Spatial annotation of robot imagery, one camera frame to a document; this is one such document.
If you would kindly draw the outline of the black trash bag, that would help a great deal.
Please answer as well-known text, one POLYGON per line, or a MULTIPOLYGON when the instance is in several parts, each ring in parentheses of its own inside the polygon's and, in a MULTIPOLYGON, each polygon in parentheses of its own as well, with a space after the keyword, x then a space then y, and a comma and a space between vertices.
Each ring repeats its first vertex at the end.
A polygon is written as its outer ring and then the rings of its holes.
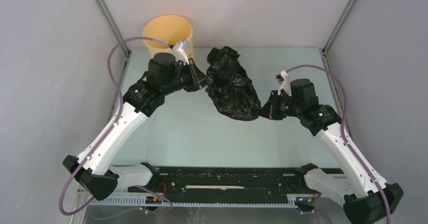
POLYGON ((220 114, 233 120, 254 121, 261 102, 239 57, 240 54, 228 46, 212 48, 207 55, 206 70, 212 83, 205 91, 220 114))

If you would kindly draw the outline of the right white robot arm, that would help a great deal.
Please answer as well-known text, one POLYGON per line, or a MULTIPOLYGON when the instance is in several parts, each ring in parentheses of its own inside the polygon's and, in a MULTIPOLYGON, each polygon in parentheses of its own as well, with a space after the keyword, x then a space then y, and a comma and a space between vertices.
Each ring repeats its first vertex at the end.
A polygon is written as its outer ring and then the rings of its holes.
POLYGON ((296 170, 294 188, 310 189, 343 207, 351 223, 391 223, 392 213, 403 197, 399 184, 390 184, 362 156, 333 107, 320 104, 309 79, 278 80, 280 88, 270 93, 258 112, 269 120, 297 118, 301 125, 321 141, 334 157, 346 179, 336 179, 314 164, 296 170))

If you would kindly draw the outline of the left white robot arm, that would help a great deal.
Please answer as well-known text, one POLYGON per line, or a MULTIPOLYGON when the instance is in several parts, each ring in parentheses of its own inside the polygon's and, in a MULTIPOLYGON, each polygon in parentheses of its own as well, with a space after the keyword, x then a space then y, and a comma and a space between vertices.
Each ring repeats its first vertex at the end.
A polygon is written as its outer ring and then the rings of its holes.
POLYGON ((147 192, 159 187, 159 177, 146 165, 113 166, 113 158, 132 133, 164 104, 167 95, 195 92, 212 83, 193 59, 180 60, 158 53, 148 70, 123 96, 119 109, 99 136, 78 156, 68 155, 64 167, 94 199, 101 201, 116 189, 141 186, 147 192))

